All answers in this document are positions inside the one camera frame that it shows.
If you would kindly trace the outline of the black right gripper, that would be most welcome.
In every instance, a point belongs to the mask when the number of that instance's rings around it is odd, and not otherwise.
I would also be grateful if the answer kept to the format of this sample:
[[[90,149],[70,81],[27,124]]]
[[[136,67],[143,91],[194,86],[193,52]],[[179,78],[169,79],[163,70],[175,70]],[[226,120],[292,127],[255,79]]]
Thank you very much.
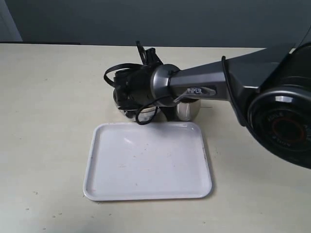
[[[149,89],[151,91],[152,68],[139,64],[121,64],[117,65],[116,69],[114,77],[115,89]]]

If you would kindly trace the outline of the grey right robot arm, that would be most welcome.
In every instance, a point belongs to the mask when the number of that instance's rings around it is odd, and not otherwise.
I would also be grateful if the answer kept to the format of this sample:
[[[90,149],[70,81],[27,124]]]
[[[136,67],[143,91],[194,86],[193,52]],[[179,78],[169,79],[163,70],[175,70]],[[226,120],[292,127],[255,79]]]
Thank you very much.
[[[311,45],[284,44],[185,70],[164,64],[154,48],[137,44],[140,64],[104,76],[117,108],[139,125],[162,111],[187,121],[183,103],[228,101],[241,126],[275,156],[311,167]]]

